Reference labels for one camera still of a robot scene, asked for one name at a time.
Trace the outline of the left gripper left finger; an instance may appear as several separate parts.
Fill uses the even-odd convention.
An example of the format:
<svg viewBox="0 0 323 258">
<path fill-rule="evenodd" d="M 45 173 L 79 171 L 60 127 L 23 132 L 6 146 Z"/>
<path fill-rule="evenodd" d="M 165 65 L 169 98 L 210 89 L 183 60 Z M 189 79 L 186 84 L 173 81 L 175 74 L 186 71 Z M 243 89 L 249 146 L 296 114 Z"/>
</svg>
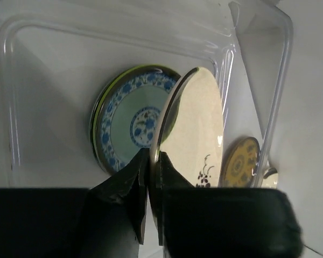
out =
<svg viewBox="0 0 323 258">
<path fill-rule="evenodd" d="M 149 150 L 86 188 L 0 188 L 0 257 L 137 257 Z"/>
</svg>

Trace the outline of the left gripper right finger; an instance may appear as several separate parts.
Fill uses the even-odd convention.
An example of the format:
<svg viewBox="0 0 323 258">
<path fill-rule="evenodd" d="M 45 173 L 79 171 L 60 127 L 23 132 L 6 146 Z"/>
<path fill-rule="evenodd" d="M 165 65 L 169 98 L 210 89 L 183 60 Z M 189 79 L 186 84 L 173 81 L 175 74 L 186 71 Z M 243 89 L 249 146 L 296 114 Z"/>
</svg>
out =
<svg viewBox="0 0 323 258">
<path fill-rule="evenodd" d="M 300 257 L 287 195 L 266 188 L 196 188 L 166 153 L 156 166 L 155 219 L 167 257 Z"/>
</svg>

